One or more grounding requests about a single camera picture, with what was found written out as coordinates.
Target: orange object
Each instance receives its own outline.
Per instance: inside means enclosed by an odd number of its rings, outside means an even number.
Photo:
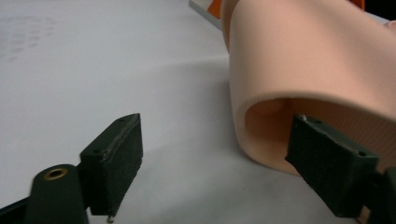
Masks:
[[[220,19],[221,2],[222,0],[213,0],[209,8],[207,9],[210,14],[218,19]]]
[[[349,2],[355,4],[357,7],[361,8],[361,9],[365,9],[365,4],[364,4],[364,0],[349,0]]]

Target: white table surface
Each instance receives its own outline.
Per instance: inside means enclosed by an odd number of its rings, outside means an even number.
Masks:
[[[116,223],[355,223],[241,152],[221,32],[188,4],[0,0],[0,207],[140,113],[145,156]]]

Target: screw hole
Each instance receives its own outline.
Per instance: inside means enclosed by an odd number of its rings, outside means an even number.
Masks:
[[[46,173],[44,178],[46,180],[54,180],[54,179],[59,179],[66,174],[67,174],[67,169],[58,168],[58,169],[54,169],[54,170],[51,170],[48,173]]]
[[[364,153],[364,152],[362,152],[362,151],[358,151],[358,156],[365,157],[365,156],[367,156],[367,155],[366,155],[366,153]]]

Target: skin-colored foam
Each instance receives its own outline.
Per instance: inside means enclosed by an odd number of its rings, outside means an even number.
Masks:
[[[255,161],[285,160],[291,117],[328,122],[396,166],[396,38],[345,0],[225,0],[235,132]]]
[[[396,21],[389,21],[385,23],[385,26],[396,35]]]

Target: pink object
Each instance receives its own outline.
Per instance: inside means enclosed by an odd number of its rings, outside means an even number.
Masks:
[[[249,157],[296,174],[284,158],[302,113],[377,153],[380,170],[396,166],[392,32],[345,0],[224,0],[221,13],[234,127]]]
[[[388,27],[396,35],[396,21],[389,21],[385,23],[385,26]]]

